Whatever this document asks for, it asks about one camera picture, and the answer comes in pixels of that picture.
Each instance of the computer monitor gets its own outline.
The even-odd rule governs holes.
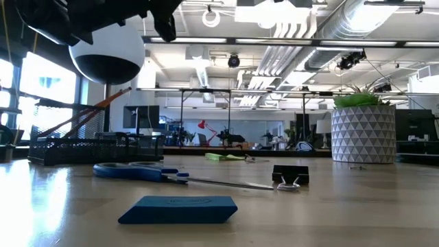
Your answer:
[[[136,128],[139,113],[139,128],[158,128],[159,106],[125,106],[123,108],[123,127]]]
[[[396,140],[408,141],[410,135],[424,138],[429,135],[429,141],[437,141],[438,134],[434,124],[435,118],[431,110],[397,109],[395,112]]]

